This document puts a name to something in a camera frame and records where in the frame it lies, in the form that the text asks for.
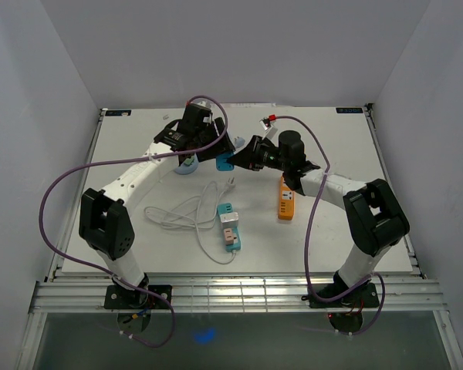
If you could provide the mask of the green plug adapter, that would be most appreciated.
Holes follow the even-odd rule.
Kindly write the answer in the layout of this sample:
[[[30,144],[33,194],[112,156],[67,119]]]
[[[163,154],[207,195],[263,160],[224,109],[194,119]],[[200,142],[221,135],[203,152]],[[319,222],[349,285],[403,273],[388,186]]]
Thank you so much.
[[[185,161],[184,161],[184,164],[186,166],[190,166],[191,164],[194,163],[194,161],[196,160],[196,156],[193,154],[193,155],[190,155]]]

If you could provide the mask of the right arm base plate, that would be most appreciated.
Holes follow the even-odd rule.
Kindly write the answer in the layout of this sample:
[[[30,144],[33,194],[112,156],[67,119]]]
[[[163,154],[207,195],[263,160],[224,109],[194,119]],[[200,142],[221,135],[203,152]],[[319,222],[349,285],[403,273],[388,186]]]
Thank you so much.
[[[339,290],[334,283],[321,287],[317,292],[320,299],[311,294],[301,297],[310,308],[378,308],[380,299],[376,286],[372,282],[366,282],[361,286],[350,290],[348,293]]]

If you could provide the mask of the orange power strip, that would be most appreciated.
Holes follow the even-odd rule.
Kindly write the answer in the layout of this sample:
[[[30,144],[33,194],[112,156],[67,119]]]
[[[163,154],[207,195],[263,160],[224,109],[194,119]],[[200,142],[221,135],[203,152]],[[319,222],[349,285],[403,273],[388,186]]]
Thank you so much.
[[[280,220],[291,221],[295,214],[295,194],[286,185],[285,179],[279,181],[279,205],[277,216]]]

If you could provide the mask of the white silver plug adapter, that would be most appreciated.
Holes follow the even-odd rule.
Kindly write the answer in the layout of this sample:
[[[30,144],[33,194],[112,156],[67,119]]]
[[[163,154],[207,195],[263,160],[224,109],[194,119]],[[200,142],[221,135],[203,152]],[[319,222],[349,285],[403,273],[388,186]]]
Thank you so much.
[[[219,215],[221,227],[236,228],[238,226],[239,216],[237,212],[228,212]]]

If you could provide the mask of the brown pink plug adapter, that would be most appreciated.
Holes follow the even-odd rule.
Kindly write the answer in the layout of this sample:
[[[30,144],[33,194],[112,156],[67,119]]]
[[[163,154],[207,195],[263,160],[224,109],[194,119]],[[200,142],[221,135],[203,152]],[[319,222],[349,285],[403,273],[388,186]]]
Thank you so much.
[[[233,245],[235,243],[236,235],[232,228],[225,228],[223,230],[223,237],[226,245]]]

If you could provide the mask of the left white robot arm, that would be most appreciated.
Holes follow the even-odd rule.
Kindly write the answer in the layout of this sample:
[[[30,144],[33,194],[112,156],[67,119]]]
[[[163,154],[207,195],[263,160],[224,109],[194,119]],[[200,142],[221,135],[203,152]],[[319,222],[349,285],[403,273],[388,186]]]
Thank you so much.
[[[188,103],[183,116],[154,137],[139,163],[101,190],[89,188],[83,193],[79,235],[113,273],[117,296],[128,306],[143,306],[149,285],[131,250],[135,241],[131,214],[156,183],[186,159],[195,156],[204,162],[234,151],[226,123],[209,108]]]

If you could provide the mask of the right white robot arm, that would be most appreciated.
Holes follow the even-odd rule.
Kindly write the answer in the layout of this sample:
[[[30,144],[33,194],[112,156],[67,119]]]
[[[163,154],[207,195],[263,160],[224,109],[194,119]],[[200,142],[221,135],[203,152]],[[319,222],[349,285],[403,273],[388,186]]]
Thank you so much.
[[[360,298],[360,287],[370,279],[381,258],[410,231],[407,217],[386,180],[363,182],[329,173],[307,160],[304,142],[294,130],[280,133],[277,144],[253,136],[227,161],[246,170],[280,170],[291,191],[345,211],[353,246],[335,272],[332,284],[320,291],[308,287],[310,299],[351,306]]]

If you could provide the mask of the round light blue power strip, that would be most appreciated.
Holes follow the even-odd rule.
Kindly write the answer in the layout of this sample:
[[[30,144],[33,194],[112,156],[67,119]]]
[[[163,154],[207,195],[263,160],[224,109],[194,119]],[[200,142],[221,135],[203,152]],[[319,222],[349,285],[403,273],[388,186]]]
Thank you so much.
[[[193,173],[194,171],[196,171],[196,169],[198,168],[198,158],[196,157],[196,160],[194,161],[193,164],[191,164],[190,166],[186,166],[184,164],[184,161],[179,165],[179,167],[177,167],[174,172],[179,174],[179,175],[188,175],[188,174],[191,174]]]

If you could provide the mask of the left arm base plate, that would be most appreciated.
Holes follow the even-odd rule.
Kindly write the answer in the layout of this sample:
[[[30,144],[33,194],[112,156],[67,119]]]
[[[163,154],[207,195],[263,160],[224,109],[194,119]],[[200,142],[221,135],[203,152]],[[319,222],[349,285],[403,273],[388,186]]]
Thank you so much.
[[[103,307],[110,310],[168,309],[160,298],[139,291],[127,290],[118,284],[106,289]]]

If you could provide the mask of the teal power strip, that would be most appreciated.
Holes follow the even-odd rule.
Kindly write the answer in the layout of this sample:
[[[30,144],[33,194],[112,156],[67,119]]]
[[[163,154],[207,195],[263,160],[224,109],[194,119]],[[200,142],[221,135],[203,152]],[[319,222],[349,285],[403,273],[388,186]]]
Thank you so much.
[[[242,249],[242,242],[238,232],[238,213],[230,203],[221,203],[217,206],[217,218],[225,242],[225,250],[234,253]]]

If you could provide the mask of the small blue square socket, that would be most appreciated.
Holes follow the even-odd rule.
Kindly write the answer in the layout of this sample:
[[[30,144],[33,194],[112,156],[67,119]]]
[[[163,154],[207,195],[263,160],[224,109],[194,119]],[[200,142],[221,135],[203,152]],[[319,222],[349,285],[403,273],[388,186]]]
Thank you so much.
[[[229,172],[233,171],[235,166],[231,163],[228,162],[228,159],[233,156],[232,152],[229,153],[223,153],[218,155],[215,158],[215,167],[216,170],[221,171],[221,172]]]

